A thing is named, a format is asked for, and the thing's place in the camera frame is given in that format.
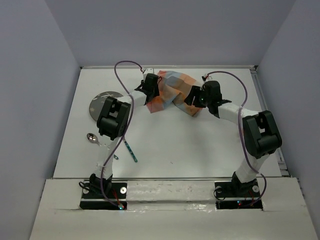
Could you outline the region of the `orange grey checkered cloth napkin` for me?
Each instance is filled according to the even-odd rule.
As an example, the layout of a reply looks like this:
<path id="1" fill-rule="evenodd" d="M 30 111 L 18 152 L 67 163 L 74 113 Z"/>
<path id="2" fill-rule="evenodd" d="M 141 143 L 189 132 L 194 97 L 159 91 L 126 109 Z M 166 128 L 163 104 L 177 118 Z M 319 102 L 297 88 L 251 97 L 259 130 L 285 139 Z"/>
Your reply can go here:
<path id="1" fill-rule="evenodd" d="M 157 75 L 160 77 L 159 96 L 147 103 L 150 113 L 163 111 L 171 104 L 192 117 L 196 117 L 201 112 L 201 108 L 185 103 L 192 86 L 199 86 L 199 82 L 187 74 L 171 70 L 160 70 Z"/>

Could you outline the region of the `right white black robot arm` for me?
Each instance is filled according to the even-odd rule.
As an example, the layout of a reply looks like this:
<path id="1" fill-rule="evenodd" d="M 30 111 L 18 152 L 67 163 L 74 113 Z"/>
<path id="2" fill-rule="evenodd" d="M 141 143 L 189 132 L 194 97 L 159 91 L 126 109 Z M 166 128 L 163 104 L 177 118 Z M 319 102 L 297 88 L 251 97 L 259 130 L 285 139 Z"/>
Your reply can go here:
<path id="1" fill-rule="evenodd" d="M 282 145 L 282 138 L 273 114 L 268 111 L 253 111 L 223 99 L 220 84 L 208 81 L 203 86 L 192 86 L 184 100 L 189 106 L 207 108 L 216 118 L 227 120 L 238 127 L 244 160 L 233 173 L 229 182 L 216 184 L 216 197 L 245 198 L 260 194 L 257 176 L 266 159 Z"/>

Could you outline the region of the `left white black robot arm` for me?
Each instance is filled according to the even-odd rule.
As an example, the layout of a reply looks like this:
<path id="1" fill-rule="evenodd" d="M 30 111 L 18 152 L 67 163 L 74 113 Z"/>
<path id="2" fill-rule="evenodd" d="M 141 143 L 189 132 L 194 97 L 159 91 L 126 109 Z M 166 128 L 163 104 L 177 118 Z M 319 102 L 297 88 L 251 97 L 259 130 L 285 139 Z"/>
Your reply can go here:
<path id="1" fill-rule="evenodd" d="M 99 155 L 94 172 L 89 177 L 89 188 L 97 196 L 107 199 L 112 188 L 113 158 L 116 149 L 124 140 L 133 118 L 133 111 L 160 95 L 162 77 L 147 73 L 140 85 L 129 94 L 115 98 L 108 96 L 96 122 L 98 129 Z"/>

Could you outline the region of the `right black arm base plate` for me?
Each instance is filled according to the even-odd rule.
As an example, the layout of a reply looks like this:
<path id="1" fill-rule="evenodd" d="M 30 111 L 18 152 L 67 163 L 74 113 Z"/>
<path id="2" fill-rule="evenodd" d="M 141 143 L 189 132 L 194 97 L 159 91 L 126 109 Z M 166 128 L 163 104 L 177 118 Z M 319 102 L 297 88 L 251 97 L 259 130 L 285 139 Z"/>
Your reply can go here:
<path id="1" fill-rule="evenodd" d="M 217 210 L 263 210 L 257 180 L 245 185 L 243 189 L 236 188 L 231 181 L 215 182 L 213 196 Z"/>

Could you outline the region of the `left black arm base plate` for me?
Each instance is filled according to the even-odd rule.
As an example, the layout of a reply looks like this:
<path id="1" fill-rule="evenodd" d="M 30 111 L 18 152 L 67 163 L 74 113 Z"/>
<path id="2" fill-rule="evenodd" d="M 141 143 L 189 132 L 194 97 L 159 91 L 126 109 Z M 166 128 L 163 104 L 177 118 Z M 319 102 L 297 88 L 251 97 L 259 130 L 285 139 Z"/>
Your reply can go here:
<path id="1" fill-rule="evenodd" d="M 79 207 L 82 210 L 110 210 L 123 211 L 127 209 L 127 190 L 126 182 L 113 182 L 111 189 L 103 196 L 101 190 L 94 188 L 88 181 L 78 183 L 82 193 Z"/>

